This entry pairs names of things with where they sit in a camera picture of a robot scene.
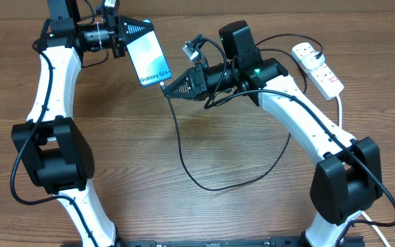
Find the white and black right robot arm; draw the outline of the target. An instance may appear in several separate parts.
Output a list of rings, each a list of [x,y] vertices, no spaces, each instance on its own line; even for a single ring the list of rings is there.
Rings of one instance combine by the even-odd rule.
[[[369,224],[363,212],[375,200],[389,197],[382,183],[380,150],[371,138],[356,139],[334,124],[297,87],[288,70],[274,58],[264,59],[245,21],[219,30],[223,62],[209,66],[196,36],[184,46],[193,66],[162,90],[167,99],[203,101],[220,106],[247,95],[288,129],[314,164],[310,189],[315,217],[299,236],[271,237],[269,246],[363,246],[362,237],[347,235],[351,226]]]

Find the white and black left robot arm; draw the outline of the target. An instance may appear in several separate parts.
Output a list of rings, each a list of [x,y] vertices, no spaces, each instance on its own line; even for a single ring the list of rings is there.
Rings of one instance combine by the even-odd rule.
[[[23,165],[47,201],[66,209],[82,246],[126,246],[93,186],[93,152],[73,120],[74,92],[86,52],[126,56],[153,25],[144,21],[142,31],[129,31],[134,19],[119,15],[118,1],[103,1],[87,17],[75,1],[50,1],[48,8],[50,17],[32,45],[41,62],[36,99],[25,123],[11,132],[14,166]]]

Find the blue Samsung Galaxy smartphone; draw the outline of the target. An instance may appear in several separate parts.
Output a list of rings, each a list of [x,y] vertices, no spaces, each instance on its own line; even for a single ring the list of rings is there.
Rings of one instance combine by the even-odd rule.
[[[126,45],[141,86],[171,78],[171,69],[155,31]]]

